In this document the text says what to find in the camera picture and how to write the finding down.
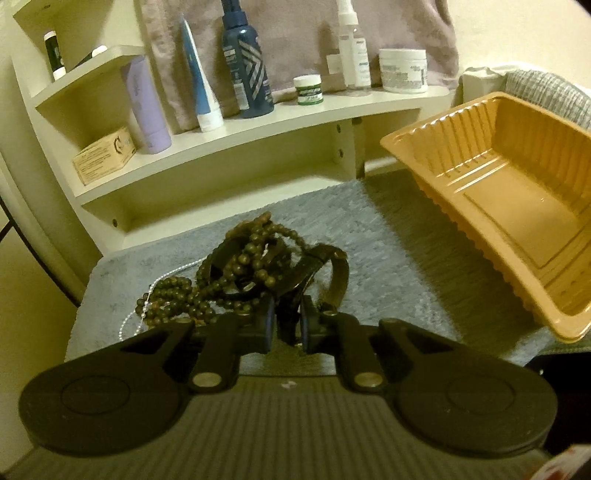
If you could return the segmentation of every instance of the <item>white bead string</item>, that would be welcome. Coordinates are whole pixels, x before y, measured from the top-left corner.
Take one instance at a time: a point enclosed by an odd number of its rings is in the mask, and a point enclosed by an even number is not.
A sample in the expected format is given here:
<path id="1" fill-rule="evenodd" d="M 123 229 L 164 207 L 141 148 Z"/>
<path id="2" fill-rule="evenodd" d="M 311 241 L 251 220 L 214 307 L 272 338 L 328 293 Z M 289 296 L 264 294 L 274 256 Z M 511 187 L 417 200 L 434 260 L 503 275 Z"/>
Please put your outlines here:
<path id="1" fill-rule="evenodd" d="M 160 281 L 163 280 L 165 278 L 170 277 L 171 275 L 174 275 L 176 273 L 182 272 L 183 270 L 186 270 L 188 268 L 194 267 L 195 265 L 200 265 L 201 262 L 203 262 L 203 260 L 205 260 L 205 257 L 200 258 L 199 260 L 195 260 L 194 262 L 191 263 L 187 263 L 184 265 L 181 265 L 178 268 L 175 268 L 174 270 L 171 270 L 170 272 L 166 272 L 164 275 L 160 275 L 156 280 L 154 280 L 151 284 L 150 287 L 148 289 L 148 299 L 144 302 L 144 308 L 142 309 L 142 318 L 141 318 L 141 322 L 139 323 L 139 326 L 135 329 L 135 333 L 132 336 L 136 336 L 137 334 L 139 334 L 143 328 L 144 328 L 144 318 L 146 316 L 146 311 L 148 310 L 148 305 L 150 304 L 150 295 L 152 295 L 152 291 L 154 289 L 154 287 L 156 286 L 156 284 Z M 123 320 L 123 322 L 121 323 L 121 326 L 119 327 L 119 341 L 122 342 L 123 341 L 123 328 L 125 327 L 125 325 L 127 324 L 127 322 L 129 321 L 129 319 L 135 315 L 135 312 L 131 312 L 129 315 L 127 315 L 127 317 L 125 317 L 125 320 Z"/>

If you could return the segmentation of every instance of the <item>white jar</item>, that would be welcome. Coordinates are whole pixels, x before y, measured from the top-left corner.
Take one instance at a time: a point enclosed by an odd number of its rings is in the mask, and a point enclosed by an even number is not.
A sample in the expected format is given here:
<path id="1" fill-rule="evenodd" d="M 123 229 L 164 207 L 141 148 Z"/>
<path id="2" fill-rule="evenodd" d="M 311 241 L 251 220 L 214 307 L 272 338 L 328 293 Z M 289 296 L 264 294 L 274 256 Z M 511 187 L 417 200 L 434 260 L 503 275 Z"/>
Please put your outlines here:
<path id="1" fill-rule="evenodd" d="M 427 52 L 411 48 L 380 48 L 379 69 L 384 90 L 395 93 L 427 91 Z"/>

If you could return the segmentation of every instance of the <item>blue tube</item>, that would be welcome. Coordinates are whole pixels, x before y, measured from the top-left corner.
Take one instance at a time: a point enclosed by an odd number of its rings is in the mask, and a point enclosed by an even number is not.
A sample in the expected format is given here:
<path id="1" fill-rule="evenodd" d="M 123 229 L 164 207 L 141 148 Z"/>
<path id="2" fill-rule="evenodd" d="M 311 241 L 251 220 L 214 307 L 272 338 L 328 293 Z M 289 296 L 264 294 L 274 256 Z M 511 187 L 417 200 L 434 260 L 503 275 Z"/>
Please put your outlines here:
<path id="1" fill-rule="evenodd" d="M 185 17 L 181 17 L 181 31 L 183 34 L 183 47 L 191 77 L 193 78 L 193 94 L 195 98 L 195 113 L 201 130 L 208 132 L 223 125 L 220 105 L 205 75 L 199 60 L 199 54 L 191 32 L 189 23 Z"/>

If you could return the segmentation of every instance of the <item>blue spray bottle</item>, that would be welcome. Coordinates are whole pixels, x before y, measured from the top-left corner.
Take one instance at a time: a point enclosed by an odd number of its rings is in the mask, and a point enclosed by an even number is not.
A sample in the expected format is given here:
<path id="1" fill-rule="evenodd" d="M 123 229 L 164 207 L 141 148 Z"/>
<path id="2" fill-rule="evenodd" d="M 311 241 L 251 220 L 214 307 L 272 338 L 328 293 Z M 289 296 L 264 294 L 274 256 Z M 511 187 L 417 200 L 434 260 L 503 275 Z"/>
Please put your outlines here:
<path id="1" fill-rule="evenodd" d="M 256 30 L 248 24 L 239 0 L 222 0 L 224 57 L 230 67 L 241 116 L 253 118 L 273 111 L 273 98 Z"/>

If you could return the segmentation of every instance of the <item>gray towel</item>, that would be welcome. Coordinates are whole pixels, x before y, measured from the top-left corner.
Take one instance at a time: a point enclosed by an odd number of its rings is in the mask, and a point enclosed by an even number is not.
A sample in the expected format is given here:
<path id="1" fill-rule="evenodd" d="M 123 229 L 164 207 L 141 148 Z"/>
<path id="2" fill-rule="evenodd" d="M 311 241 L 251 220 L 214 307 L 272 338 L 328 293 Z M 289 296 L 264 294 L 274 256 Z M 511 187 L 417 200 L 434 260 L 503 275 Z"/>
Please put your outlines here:
<path id="1" fill-rule="evenodd" d="M 276 222 L 309 243 L 334 244 L 349 254 L 349 288 L 341 310 L 362 323 L 397 317 L 520 365 L 554 343 L 550 331 L 534 322 L 501 274 L 418 189 L 408 171 L 350 181 L 268 209 Z M 229 228 L 254 215 L 237 215 L 100 260 L 78 310 L 67 359 L 117 342 L 121 321 L 150 282 L 204 257 Z M 331 374 L 334 362 L 327 356 L 300 356 L 276 342 L 269 355 L 244 357 L 241 372 Z"/>
<path id="2" fill-rule="evenodd" d="M 197 127 L 191 77 L 180 37 L 183 14 L 193 30 L 203 69 L 224 116 L 239 112 L 222 54 L 220 0 L 141 0 L 142 14 L 166 99 L 180 129 Z M 342 75 L 328 75 L 326 55 L 338 53 L 336 0 L 242 0 L 259 34 L 275 101 L 294 97 L 293 78 L 318 72 L 323 89 L 343 88 Z M 357 0 L 359 23 L 368 43 L 372 83 L 380 85 L 378 50 L 427 50 L 428 83 L 457 86 L 458 53 L 447 0 Z"/>

